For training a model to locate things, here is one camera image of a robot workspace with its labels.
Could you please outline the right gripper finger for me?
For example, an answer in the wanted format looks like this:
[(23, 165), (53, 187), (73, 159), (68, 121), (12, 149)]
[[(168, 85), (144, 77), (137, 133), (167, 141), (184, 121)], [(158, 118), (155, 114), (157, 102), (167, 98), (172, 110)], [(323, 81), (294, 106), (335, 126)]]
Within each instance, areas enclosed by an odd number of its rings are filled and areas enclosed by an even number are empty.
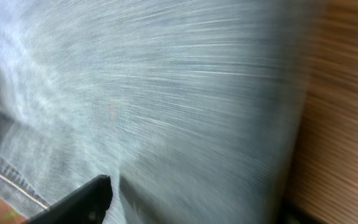
[(98, 175), (26, 224), (102, 224), (112, 198), (110, 176)]

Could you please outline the light blue denim jeans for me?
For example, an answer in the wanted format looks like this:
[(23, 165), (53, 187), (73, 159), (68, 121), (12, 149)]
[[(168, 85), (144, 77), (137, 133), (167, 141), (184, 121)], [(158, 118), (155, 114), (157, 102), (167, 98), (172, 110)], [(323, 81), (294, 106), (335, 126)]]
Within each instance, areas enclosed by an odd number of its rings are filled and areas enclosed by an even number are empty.
[(106, 223), (273, 223), (319, 1), (0, 1), (0, 197), (99, 174)]

